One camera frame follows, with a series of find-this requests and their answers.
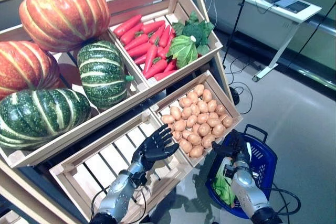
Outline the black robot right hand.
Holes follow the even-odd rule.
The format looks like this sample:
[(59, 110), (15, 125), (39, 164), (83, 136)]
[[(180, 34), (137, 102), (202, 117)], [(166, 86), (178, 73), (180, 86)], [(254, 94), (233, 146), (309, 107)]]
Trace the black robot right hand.
[(212, 149), (222, 157), (230, 157), (234, 161), (250, 163), (250, 154), (243, 135), (233, 129), (224, 139), (222, 145), (212, 142)]

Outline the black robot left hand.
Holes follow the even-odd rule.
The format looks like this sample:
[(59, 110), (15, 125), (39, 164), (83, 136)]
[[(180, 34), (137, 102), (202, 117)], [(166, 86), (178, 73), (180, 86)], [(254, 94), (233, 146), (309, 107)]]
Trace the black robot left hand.
[(172, 156), (179, 148), (172, 143), (171, 128), (164, 124), (147, 137), (133, 153), (131, 164), (140, 164), (142, 169), (149, 171), (154, 163)]

